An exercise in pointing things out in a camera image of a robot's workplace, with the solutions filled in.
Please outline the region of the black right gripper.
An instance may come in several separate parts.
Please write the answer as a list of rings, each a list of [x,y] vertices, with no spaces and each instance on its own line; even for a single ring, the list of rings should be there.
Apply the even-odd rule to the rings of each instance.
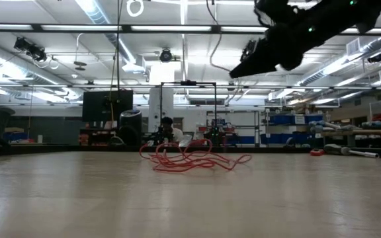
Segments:
[[[276,24],[265,32],[265,45],[259,44],[255,51],[229,72],[230,77],[246,77],[276,71],[280,64],[287,71],[302,63],[302,35],[307,33],[309,22],[289,26]]]

